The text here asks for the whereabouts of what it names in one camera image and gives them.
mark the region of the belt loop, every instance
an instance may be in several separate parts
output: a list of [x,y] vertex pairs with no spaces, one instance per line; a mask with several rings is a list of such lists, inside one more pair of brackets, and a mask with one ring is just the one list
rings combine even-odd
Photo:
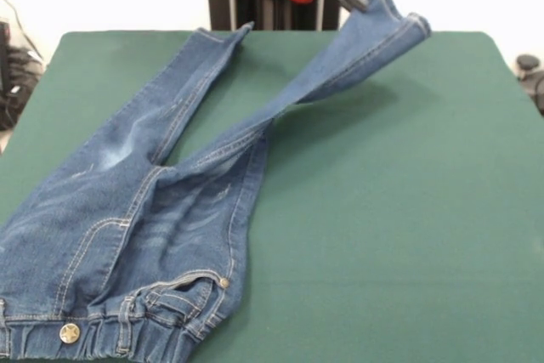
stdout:
[[126,297],[119,311],[119,339],[117,340],[117,353],[125,355],[130,351],[133,328],[130,324],[130,313],[134,307],[134,297]]
[[6,326],[6,302],[0,298],[0,359],[9,358],[9,329]]

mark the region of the metal button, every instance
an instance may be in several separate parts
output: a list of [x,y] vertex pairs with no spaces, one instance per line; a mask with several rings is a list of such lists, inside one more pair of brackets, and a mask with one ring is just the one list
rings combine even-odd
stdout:
[[73,323],[68,323],[60,329],[60,340],[63,343],[72,344],[77,342],[80,335],[79,327]]
[[223,289],[227,289],[229,285],[230,285],[230,282],[226,278],[221,278],[219,280],[219,286],[221,286]]

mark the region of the green table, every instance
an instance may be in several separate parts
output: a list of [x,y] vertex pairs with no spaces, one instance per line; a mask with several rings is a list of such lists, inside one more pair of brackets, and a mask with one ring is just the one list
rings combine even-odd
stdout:
[[[187,36],[65,36],[0,158],[0,223]],[[249,35],[172,160],[272,98],[331,37]],[[543,143],[480,33],[437,33],[290,111],[252,219],[245,302],[193,361],[544,361]]]

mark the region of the black metal frame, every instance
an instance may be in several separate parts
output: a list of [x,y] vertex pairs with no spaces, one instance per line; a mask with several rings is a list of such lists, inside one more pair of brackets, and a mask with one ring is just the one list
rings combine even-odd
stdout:
[[[212,30],[231,29],[229,0],[208,0]],[[236,26],[248,21],[255,30],[314,31],[318,25],[318,1],[308,5],[290,0],[236,0]],[[336,0],[323,1],[321,30],[337,30],[340,24],[340,6]]]

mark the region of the faded denim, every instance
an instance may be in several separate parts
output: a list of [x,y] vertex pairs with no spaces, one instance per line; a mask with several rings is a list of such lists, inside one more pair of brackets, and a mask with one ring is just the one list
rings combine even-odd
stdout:
[[[0,229],[0,356],[186,361],[241,302],[275,118],[362,82],[429,37],[424,18],[369,1],[265,107],[165,166],[251,26],[225,38],[193,33]],[[60,339],[67,323],[81,331],[74,343]]]

